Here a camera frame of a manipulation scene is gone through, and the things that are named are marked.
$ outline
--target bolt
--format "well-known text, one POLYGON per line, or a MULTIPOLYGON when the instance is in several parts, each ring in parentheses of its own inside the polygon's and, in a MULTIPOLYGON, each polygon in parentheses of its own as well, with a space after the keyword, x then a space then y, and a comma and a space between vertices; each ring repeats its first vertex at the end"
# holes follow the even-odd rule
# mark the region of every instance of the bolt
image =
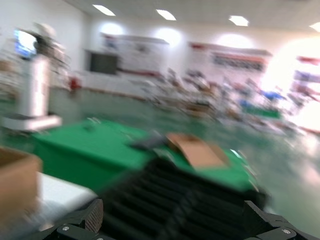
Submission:
POLYGON ((282 232, 284 232, 285 234, 290 234, 291 232, 287 229, 283 229, 282 232))

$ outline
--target white robot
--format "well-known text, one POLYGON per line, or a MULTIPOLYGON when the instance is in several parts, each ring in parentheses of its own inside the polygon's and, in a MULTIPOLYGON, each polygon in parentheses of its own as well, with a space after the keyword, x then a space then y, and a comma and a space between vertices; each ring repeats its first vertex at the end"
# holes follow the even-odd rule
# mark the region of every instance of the white robot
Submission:
POLYGON ((54 42, 54 30, 37 24, 39 33, 16 30, 16 52, 22 58, 22 88, 17 113, 5 115, 2 126, 22 132, 58 127, 62 119, 48 113, 51 70, 62 69, 64 49, 54 42))

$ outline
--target cardboard piece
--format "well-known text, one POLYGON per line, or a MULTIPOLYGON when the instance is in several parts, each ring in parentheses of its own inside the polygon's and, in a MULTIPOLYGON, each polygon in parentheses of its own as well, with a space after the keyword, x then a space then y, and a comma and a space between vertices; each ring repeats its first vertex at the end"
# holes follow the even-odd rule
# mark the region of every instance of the cardboard piece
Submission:
POLYGON ((37 209, 41 169, 37 156, 0 147, 0 225, 37 209))
POLYGON ((181 151, 195 168, 222 167, 228 164, 227 155, 215 144, 208 145, 196 136, 183 133, 170 133, 167 138, 169 147, 174 151, 181 151))

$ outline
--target green floor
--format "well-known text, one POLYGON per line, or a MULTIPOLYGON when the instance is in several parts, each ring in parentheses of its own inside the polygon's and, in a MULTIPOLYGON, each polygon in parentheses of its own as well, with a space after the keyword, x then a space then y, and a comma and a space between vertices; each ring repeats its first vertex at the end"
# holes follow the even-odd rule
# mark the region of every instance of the green floor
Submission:
MULTIPOLYGON (((13 103, 0 102, 0 115, 12 111, 13 103)), ((89 91, 70 97, 64 90, 52 90, 50 110, 72 124, 97 117, 147 131, 179 131, 195 134, 223 148, 241 151, 258 173, 257 180, 272 196, 271 208, 297 228, 320 237, 320 140, 312 134, 276 136, 247 127, 223 126, 176 112, 163 111, 133 99, 89 91)), ((0 132, 0 144, 32 152, 24 136, 0 132)))

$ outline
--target green table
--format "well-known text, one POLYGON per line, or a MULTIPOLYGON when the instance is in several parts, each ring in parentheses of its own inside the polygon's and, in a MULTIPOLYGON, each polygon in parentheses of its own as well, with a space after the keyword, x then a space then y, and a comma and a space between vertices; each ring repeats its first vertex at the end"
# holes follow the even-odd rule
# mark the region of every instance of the green table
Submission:
MULTIPOLYGON (((131 148, 128 143, 148 133, 111 121, 84 121, 35 134, 34 153, 43 160, 45 174, 85 186, 95 192, 108 187, 127 170, 140 170, 156 156, 154 151, 131 148)), ((240 191, 252 189, 254 178, 245 170, 246 161, 225 150, 229 166, 193 169, 184 156, 164 146, 156 149, 175 164, 200 176, 240 191)))

